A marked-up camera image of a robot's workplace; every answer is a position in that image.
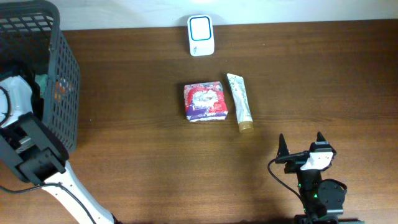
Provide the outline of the white cream tube gold cap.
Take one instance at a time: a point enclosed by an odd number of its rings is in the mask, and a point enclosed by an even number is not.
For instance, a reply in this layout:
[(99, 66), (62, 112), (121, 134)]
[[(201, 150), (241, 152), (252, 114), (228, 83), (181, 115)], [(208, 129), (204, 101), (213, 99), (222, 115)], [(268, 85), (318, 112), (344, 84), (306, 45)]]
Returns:
[(244, 78), (231, 73), (227, 73), (226, 76), (234, 100), (239, 132), (252, 132), (254, 131), (254, 123), (249, 108)]

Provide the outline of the red purple pad package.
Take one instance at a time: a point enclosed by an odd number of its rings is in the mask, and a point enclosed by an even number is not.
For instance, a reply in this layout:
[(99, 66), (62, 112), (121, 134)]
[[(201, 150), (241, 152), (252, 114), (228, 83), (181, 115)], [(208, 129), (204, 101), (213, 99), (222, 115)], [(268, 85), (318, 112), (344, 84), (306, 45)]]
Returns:
[(183, 97), (189, 122), (224, 120), (228, 115), (221, 82), (185, 85)]

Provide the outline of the mint green wipes packet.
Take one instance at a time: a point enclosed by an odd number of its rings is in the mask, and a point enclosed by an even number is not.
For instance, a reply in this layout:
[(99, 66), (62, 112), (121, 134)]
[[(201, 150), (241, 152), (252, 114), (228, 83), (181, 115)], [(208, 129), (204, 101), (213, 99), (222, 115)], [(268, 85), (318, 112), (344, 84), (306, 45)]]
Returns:
[(45, 89), (47, 86), (47, 79), (48, 79), (48, 75), (47, 74), (41, 74), (41, 75), (36, 75), (35, 76), (35, 82), (36, 84), (38, 84), (39, 88), (40, 88), (40, 97), (44, 98), (45, 96)]

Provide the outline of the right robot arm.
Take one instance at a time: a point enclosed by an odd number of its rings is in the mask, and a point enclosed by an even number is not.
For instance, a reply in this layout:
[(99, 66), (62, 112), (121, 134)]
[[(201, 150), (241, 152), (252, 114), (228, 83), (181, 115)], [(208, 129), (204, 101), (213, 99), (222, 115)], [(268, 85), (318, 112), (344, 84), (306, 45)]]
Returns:
[[(302, 203), (304, 214), (294, 216), (294, 223), (362, 223), (361, 220), (340, 219), (343, 214), (347, 186), (335, 179), (323, 179), (322, 172), (331, 167), (336, 156), (335, 149), (317, 133), (317, 139), (309, 150), (291, 154), (283, 134), (279, 135), (279, 147), (275, 159), (271, 160), (267, 170), (278, 183), (293, 192)], [(297, 175), (297, 188), (294, 190), (281, 181), (271, 171), (271, 164), (284, 164), (285, 174)]]

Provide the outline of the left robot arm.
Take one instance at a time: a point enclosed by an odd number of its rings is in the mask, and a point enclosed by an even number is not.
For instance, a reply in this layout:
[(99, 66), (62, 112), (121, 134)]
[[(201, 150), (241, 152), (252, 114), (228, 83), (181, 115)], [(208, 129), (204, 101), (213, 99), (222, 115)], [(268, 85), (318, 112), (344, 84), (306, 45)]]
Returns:
[(69, 154), (33, 114), (33, 91), (21, 76), (1, 79), (1, 160), (30, 191), (57, 199), (78, 223), (117, 223), (76, 177)]

